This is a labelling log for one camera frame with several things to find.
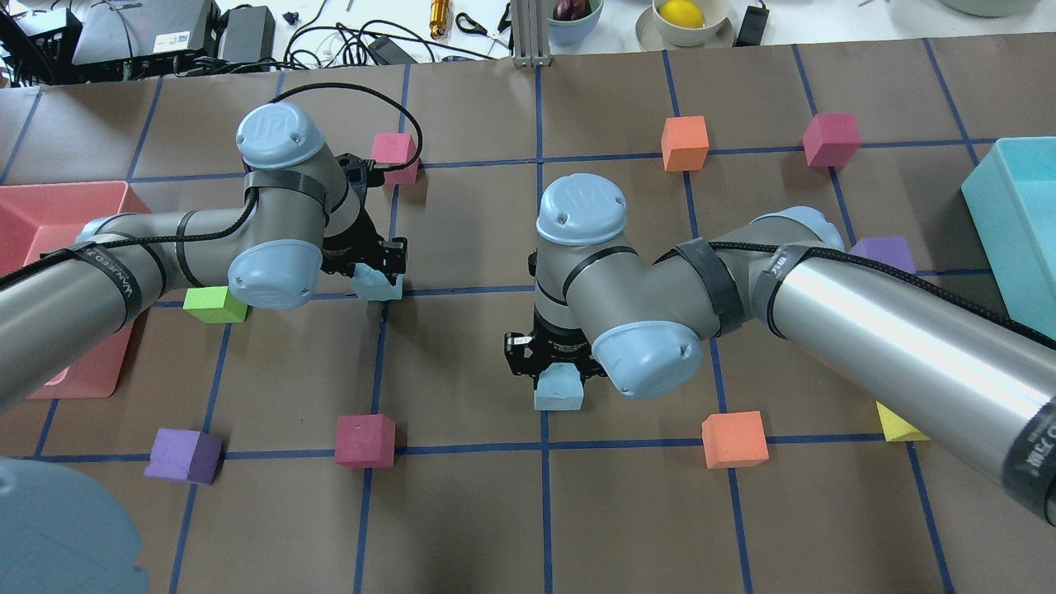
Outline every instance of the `red fruit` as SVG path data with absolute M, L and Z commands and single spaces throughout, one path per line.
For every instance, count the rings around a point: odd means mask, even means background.
M 587 16 L 587 0 L 558 0 L 553 5 L 553 20 L 573 21 Z

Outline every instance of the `scissors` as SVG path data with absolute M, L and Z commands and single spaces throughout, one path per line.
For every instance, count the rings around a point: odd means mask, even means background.
M 486 52 L 489 56 L 491 55 L 491 51 L 495 48 L 496 42 L 503 43 L 504 45 L 507 47 L 507 49 L 512 49 L 511 47 L 513 39 L 511 38 L 509 41 L 503 39 L 503 33 L 505 33 L 506 30 L 513 26 L 513 21 L 510 20 L 509 2 L 506 3 L 506 12 L 503 13 L 503 17 L 498 19 L 498 27 L 496 29 L 495 33 L 489 33 L 488 30 L 485 29 L 483 24 L 473 20 L 473 18 L 467 15 L 466 13 L 458 13 L 457 15 L 455 15 L 455 26 L 457 26 L 458 31 L 465 33 L 466 35 L 480 35 L 490 38 L 491 45 L 488 48 L 488 51 Z

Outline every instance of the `orange cube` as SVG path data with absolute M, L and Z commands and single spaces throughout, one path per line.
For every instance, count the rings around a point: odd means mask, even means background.
M 664 123 L 660 136 L 664 171 L 699 171 L 710 148 L 703 115 L 668 117 Z
M 713 414 L 700 428 L 709 468 L 746 468 L 770 460 L 758 410 Z

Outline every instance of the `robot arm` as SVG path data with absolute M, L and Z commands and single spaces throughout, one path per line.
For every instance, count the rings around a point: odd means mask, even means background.
M 511 370 L 538 396 L 591 375 L 628 397 L 659 396 L 696 373 L 700 340 L 756 317 L 1056 521 L 1051 339 L 844 255 L 810 208 L 684 243 L 652 267 L 623 236 L 625 214 L 619 188 L 597 175 L 563 178 L 543 196 L 534 328 L 506 337 Z
M 407 241 L 383 241 L 363 209 L 372 163 L 336 159 L 291 104 L 250 112 L 235 142 L 245 208 L 93 221 L 39 272 L 0 281 L 0 412 L 168 291 L 228 285 L 247 304 L 281 310 L 310 299 L 320 268 L 361 266 L 397 283 Z

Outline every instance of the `white sticker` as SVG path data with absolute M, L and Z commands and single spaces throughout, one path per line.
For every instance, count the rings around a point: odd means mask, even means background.
M 183 31 L 181 33 L 164 33 L 154 38 L 154 51 L 151 53 L 158 54 L 163 52 L 186 50 L 190 39 L 191 32 L 189 31 Z

